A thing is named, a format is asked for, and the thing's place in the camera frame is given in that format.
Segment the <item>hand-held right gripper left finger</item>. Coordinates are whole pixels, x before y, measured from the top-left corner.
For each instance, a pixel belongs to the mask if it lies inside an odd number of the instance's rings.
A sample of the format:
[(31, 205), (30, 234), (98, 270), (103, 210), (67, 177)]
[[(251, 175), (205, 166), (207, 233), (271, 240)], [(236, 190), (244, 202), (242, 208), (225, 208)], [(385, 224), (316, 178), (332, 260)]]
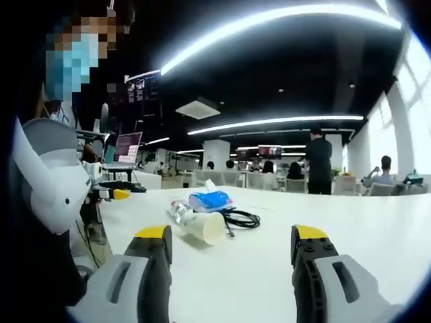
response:
[(144, 228), (90, 276), (69, 312), (76, 322), (169, 322), (171, 264), (171, 227)]

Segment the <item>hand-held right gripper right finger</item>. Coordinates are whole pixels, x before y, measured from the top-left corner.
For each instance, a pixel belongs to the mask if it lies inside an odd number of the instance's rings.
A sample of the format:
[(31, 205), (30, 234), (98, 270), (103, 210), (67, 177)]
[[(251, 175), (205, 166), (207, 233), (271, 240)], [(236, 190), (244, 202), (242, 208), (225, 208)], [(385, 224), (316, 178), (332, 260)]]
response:
[(292, 226), (291, 263), (297, 322), (392, 322), (402, 312), (370, 272), (315, 227)]

